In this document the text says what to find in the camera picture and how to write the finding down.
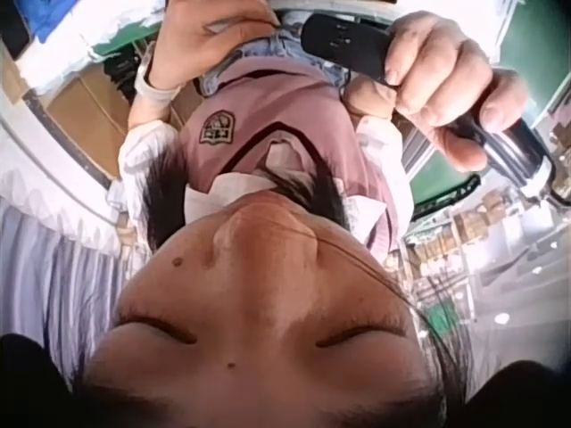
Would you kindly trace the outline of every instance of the emblem patch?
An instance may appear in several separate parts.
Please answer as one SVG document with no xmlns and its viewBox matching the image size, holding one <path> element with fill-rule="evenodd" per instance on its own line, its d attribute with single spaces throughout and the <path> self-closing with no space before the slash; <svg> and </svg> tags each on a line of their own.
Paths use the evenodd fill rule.
<svg viewBox="0 0 571 428">
<path fill-rule="evenodd" d="M 204 122 L 200 144 L 231 144 L 234 139 L 236 119 L 229 111 L 217 111 Z"/>
</svg>

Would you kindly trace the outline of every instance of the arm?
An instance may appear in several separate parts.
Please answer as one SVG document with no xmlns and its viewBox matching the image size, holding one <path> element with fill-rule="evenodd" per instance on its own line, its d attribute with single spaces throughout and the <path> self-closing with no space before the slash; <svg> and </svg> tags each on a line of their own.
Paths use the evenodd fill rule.
<svg viewBox="0 0 571 428">
<path fill-rule="evenodd" d="M 220 32 L 210 26 L 233 22 Z M 139 92 L 128 117 L 128 135 L 120 148 L 120 175 L 128 214 L 145 241 L 143 194 L 151 161 L 178 137 L 167 123 L 177 88 L 221 62 L 237 46 L 267 37 L 278 24 L 261 0 L 170 0 L 153 58 L 137 75 Z"/>
</svg>

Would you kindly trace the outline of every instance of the person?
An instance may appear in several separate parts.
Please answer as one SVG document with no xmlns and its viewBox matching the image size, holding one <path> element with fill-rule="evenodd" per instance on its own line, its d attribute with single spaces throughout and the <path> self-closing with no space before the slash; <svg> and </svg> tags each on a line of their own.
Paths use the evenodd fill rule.
<svg viewBox="0 0 571 428">
<path fill-rule="evenodd" d="M 445 342 L 378 262 L 410 213 L 392 192 L 403 172 L 376 152 L 394 162 L 381 148 L 398 142 L 395 108 L 457 168 L 481 169 L 484 153 L 443 125 L 491 86 L 480 120 L 507 128 L 525 83 L 428 12 L 391 27 L 398 91 L 350 82 L 302 51 L 303 19 L 282 25 L 262 0 L 170 1 L 120 154 L 153 256 L 78 367 L 84 422 L 442 426 L 464 405 L 462 332 Z M 197 78 L 205 99 L 178 134 L 170 101 Z"/>
</svg>

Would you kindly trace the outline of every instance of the white collar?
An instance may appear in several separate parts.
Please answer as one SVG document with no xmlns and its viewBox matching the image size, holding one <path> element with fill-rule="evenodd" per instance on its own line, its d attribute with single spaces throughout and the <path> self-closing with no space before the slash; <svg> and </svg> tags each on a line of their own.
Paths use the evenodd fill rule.
<svg viewBox="0 0 571 428">
<path fill-rule="evenodd" d="M 303 179 L 310 178 L 306 173 L 294 171 L 288 171 L 288 173 Z M 335 178 L 335 184 L 341 195 L 344 195 L 343 182 Z M 199 218 L 214 214 L 246 194 L 269 190 L 274 187 L 276 185 L 268 178 L 238 172 L 217 176 L 208 193 L 197 192 L 187 186 L 185 193 L 186 223 L 194 223 Z M 365 196 L 344 196 L 343 203 L 352 235 L 359 242 L 365 243 L 371 230 L 384 214 L 386 204 Z"/>
</svg>

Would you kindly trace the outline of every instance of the pink shirt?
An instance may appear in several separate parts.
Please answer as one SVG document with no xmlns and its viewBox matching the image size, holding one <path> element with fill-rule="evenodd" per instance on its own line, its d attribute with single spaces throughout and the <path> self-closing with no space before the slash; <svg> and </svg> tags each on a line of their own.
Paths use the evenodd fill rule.
<svg viewBox="0 0 571 428">
<path fill-rule="evenodd" d="M 258 70 L 280 73 L 244 77 Z M 325 75 L 287 58 L 244 58 L 222 74 L 220 83 L 225 82 L 228 84 L 215 96 L 203 101 L 180 133 L 189 154 L 190 185 L 195 190 L 207 193 L 214 178 L 223 172 L 253 173 L 264 164 L 274 143 L 287 143 L 293 149 L 289 169 L 311 172 L 313 161 L 298 138 L 291 132 L 268 131 L 271 124 L 281 122 L 309 138 L 334 176 L 343 180 L 348 196 L 362 195 L 386 203 L 372 252 L 383 258 L 395 247 L 398 219 L 391 192 L 382 172 L 361 150 L 339 91 Z M 246 143 L 262 130 L 268 132 L 245 150 Z M 238 159 L 241 149 L 244 156 Z M 225 171 L 232 160 L 236 164 Z"/>
</svg>

